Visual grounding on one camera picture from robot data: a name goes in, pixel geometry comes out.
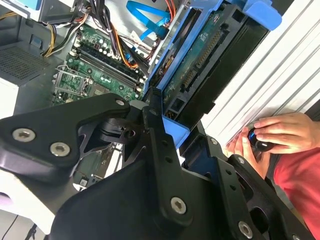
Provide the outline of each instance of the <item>white panel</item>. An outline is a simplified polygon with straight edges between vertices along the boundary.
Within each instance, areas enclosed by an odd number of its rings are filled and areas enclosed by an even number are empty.
[[[320,1],[296,0],[202,118],[225,145],[260,117],[305,112],[320,98]]]
[[[0,78],[0,119],[14,114],[18,90],[18,86]]]

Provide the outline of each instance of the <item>black knob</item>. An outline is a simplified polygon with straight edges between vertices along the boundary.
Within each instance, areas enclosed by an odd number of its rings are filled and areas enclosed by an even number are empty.
[[[275,144],[272,142],[257,140],[257,136],[255,135],[254,131],[255,131],[255,128],[252,128],[248,134],[248,139],[250,141],[252,148],[257,149],[260,152],[267,152],[267,151],[270,151],[275,146]]]

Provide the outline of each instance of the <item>motherboard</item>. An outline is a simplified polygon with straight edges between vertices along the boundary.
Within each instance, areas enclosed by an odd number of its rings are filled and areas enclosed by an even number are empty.
[[[106,93],[127,101],[141,100],[145,75],[122,63],[107,35],[90,26],[79,28],[64,64],[54,75],[53,104],[59,105]]]

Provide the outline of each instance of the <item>orange wire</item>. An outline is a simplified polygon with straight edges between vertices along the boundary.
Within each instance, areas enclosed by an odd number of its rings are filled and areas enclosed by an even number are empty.
[[[173,15],[173,12],[172,12],[172,9],[171,9],[171,7],[170,7],[170,4],[169,4],[168,0],[165,0],[165,2],[166,2],[166,4],[168,5],[169,11],[170,11],[170,17],[171,17],[170,23],[171,23],[171,21],[174,19],[174,15]]]
[[[117,42],[117,44],[118,44],[118,46],[119,46],[119,52],[120,52],[120,55],[121,55],[122,60],[124,61],[125,65],[127,65],[127,66],[130,67],[130,68],[135,69],[136,67],[138,67],[138,64],[131,65],[131,64],[127,61],[127,59],[125,58],[124,53],[123,53],[123,51],[122,51],[122,48],[121,48],[121,45],[120,45],[120,41],[119,41],[119,36],[118,36],[117,31],[115,30],[114,26],[112,26],[112,30],[113,30],[114,33],[115,33],[116,42]]]
[[[171,0],[172,6],[173,6],[173,18],[176,16],[176,6],[174,0]]]

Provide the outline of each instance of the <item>vent grille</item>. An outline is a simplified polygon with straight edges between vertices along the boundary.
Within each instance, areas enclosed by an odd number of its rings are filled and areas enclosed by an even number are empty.
[[[49,65],[40,57],[36,57],[17,46],[0,49],[0,71],[20,80],[34,75]]]

